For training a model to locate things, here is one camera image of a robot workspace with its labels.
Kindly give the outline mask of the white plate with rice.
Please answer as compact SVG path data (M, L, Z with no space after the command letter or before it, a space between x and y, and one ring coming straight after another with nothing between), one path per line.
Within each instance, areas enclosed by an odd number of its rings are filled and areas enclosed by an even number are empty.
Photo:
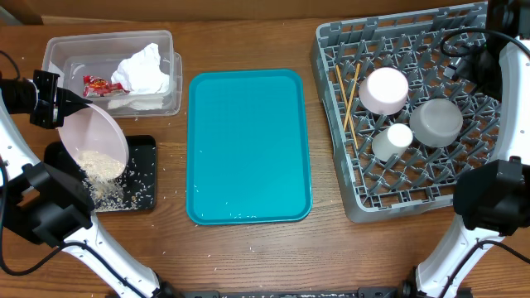
M112 116L94 104L65 117L58 132L74 161L82 151L97 151L127 165L128 142L122 128Z

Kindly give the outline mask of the grey-green small bowl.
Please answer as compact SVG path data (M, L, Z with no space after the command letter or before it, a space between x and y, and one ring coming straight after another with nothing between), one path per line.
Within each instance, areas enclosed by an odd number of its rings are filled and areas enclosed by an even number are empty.
M425 146L446 147L459 136L463 116L451 101L432 99L413 110L409 125L414 137Z

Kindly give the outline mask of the pink bowl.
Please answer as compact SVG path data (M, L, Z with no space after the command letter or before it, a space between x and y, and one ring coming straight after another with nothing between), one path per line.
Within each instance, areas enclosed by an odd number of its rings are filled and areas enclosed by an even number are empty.
M373 71L361 83L359 99L371 113L391 115L405 106L408 87L407 78L401 71L383 67Z

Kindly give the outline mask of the grey dishwasher rack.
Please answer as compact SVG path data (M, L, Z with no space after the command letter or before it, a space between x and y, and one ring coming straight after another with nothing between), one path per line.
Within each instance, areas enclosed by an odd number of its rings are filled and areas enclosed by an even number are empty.
M501 105L474 84L444 76L450 58L440 50L442 38L462 29L455 46L479 46L486 21L483 2L416 12L328 22L316 29L311 64L333 142L333 158L347 217L367 223L421 214L451 205L457 179L487 163L497 139ZM355 66L361 63L351 116L358 148L343 128L346 106L335 66L340 67L346 98ZM405 106L393 115L367 110L357 94L373 71L401 71L409 87ZM432 99L446 99L462 113L463 126L447 147L413 142L400 156L380 161L372 152L373 138L395 123L408 123L415 108Z

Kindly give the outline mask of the pale green cup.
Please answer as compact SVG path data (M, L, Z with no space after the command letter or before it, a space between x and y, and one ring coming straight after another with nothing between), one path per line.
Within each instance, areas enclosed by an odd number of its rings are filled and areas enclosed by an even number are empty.
M400 157L411 145L412 130L409 126L395 123L373 138L372 151L380 161L388 161L393 155Z

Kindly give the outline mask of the wooden chopstick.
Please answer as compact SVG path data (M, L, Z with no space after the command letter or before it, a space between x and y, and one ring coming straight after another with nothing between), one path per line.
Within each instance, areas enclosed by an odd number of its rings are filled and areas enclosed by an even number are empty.
M352 136L352 138L354 140L354 148L355 149L358 148L358 142L357 142L357 138L356 138L356 135L355 135L355 132L354 132L354 121L353 121L353 118L351 116L351 108L352 108L352 104L353 104L353 98L354 98L354 93L355 93L355 90L356 90L356 85L358 83L359 70L360 70L360 64L357 64L356 67L355 67L352 89L350 91L349 97L346 98L346 92L345 92L345 87L344 87L344 83L343 83L343 80L342 80L342 75L340 73L340 67L338 65L335 66L335 73L337 75L337 79L338 79L339 84L340 84L341 95L342 95L342 97L344 99L345 106L346 106L346 112L345 112L345 117L344 117L343 128L344 128L345 131L349 130L349 132L351 133L351 136Z
M350 119L351 119L350 111L351 111L351 108L352 108L352 105L353 105L354 93L355 93L356 86L357 86L357 83L358 83L358 77L359 77L360 68L361 68L361 63L359 62L355 66L353 84L352 84L352 88L350 90L349 99L346 102L347 103L346 104L346 115L345 115L345 118L344 118L344 125L343 125L344 130L347 129L349 122L351 122L350 121Z

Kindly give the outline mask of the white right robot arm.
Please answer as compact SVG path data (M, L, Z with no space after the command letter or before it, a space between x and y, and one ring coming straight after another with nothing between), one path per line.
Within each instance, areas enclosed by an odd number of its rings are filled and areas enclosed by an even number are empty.
M433 253L398 288L410 297L470 297L460 283L491 247L497 246L527 262L503 243L529 225L529 3L496 0L487 6L482 46L452 51L446 42L464 34L444 36L445 72L467 79L501 103L498 138L491 160L462 174L453 195L454 220Z

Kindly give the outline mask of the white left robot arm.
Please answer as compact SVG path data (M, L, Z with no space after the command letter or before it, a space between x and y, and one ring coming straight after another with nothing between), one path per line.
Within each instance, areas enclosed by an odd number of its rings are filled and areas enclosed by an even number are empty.
M84 185L41 161L12 120L27 114L33 125L56 129L69 154L96 151L116 161L119 173L128 161L128 143L120 126L103 109L59 87L60 76L35 70L32 79L1 79L1 228L52 252L33 273L60 252L77 258L120 297L178 297L180 292L132 257L103 227Z

